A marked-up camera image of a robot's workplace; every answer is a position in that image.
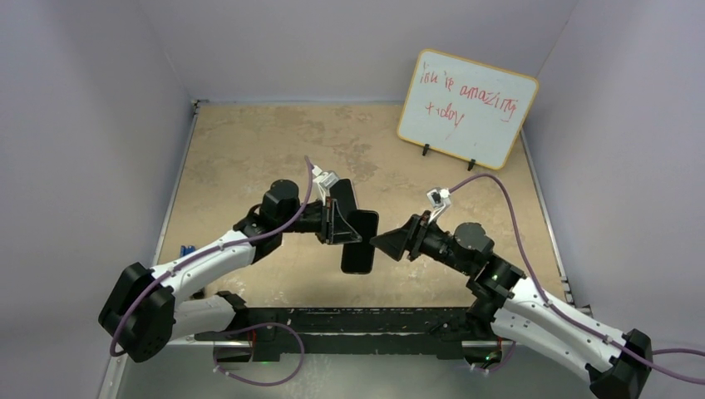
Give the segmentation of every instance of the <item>whiteboard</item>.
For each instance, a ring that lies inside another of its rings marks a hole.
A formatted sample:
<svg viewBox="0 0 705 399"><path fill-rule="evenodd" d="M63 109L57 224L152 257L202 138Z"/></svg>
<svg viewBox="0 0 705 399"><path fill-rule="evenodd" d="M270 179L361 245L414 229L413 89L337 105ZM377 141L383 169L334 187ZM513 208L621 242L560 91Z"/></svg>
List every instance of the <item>whiteboard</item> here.
<svg viewBox="0 0 705 399"><path fill-rule="evenodd" d="M498 170L538 90L532 76L426 49L419 54L397 134Z"/></svg>

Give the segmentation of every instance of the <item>tan work surface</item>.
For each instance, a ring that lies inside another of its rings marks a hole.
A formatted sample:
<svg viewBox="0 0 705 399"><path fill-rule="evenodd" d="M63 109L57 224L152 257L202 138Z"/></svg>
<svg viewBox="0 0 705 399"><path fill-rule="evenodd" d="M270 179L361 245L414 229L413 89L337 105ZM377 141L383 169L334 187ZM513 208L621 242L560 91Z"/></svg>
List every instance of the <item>tan work surface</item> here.
<svg viewBox="0 0 705 399"><path fill-rule="evenodd" d="M271 183L296 182L303 198L303 160L349 178L361 209L376 210L379 232L401 226L430 208L426 192L452 187L470 174L462 160L397 137L402 107L395 105L203 106L167 226L160 264L179 257L181 245L200 248L219 238L259 204ZM564 298L549 231L520 141L505 167L493 171L506 185L527 255L545 288ZM479 179L458 190L439 218L444 230L465 221L483 225L495 252L525 270L501 191ZM342 246L313 234L286 234L283 245L254 265L206 288L239 294L250 307L469 306L467 277L426 256L395 262L376 251L372 272L344 274Z"/></svg>

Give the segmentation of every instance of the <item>black phone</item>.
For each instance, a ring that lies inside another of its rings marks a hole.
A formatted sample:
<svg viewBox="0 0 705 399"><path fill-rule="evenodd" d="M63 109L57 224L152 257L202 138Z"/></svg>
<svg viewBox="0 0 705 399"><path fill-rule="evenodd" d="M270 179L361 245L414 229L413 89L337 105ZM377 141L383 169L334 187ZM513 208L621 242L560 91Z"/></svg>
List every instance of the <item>black phone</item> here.
<svg viewBox="0 0 705 399"><path fill-rule="evenodd" d="M362 236L362 242L343 245L340 269L346 274L368 274L372 272L375 251L370 239L377 235L379 214L373 210L355 209L348 213L346 220Z"/></svg>

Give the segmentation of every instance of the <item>white wall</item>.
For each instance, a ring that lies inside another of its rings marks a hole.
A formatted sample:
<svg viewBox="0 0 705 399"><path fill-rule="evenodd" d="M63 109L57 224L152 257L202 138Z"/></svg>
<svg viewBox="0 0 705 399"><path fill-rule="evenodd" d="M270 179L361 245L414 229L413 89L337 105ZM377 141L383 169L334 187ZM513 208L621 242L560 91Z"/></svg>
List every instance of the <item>white wall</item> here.
<svg viewBox="0 0 705 399"><path fill-rule="evenodd" d="M149 263L190 102L136 0L0 12L0 397L96 397L120 271Z"/></svg>
<svg viewBox="0 0 705 399"><path fill-rule="evenodd" d="M141 0L194 98L401 101L425 47L535 76L577 0Z"/></svg>
<svg viewBox="0 0 705 399"><path fill-rule="evenodd" d="M699 0L581 1L526 124L576 299L655 347L705 349L703 21ZM705 397L657 372L645 391Z"/></svg>

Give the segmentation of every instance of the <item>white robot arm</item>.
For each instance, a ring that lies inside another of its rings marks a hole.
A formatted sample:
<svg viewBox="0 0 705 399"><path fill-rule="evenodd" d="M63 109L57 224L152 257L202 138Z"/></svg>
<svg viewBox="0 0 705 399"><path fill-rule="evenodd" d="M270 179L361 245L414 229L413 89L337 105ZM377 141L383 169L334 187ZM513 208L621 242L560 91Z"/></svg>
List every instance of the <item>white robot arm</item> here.
<svg viewBox="0 0 705 399"><path fill-rule="evenodd" d="M213 243L167 264L127 267L99 316L99 323L113 336L113 355L121 354L115 350L119 344L135 362L143 362L170 340L225 330L241 305L233 296L187 299L217 278L270 254L281 245L283 233L314 233L321 244L343 246L370 239L347 222L356 212L370 212L357 209L349 180L315 165L310 169L304 205L293 181L277 180L261 204ZM311 192L318 199L305 204Z"/></svg>
<svg viewBox="0 0 705 399"><path fill-rule="evenodd" d="M436 221L451 206L450 195L457 188L430 190L433 210L414 214L371 244L397 261L406 252L409 260L425 254L469 276L466 286L477 300L468 312L489 323L498 337L567 367L598 398L638 397L651 369L633 354L651 362L650 339L636 329L622 332L604 325L544 291L529 264L531 278L494 253L494 242L480 224L460 224L453 234L443 231Z"/></svg>

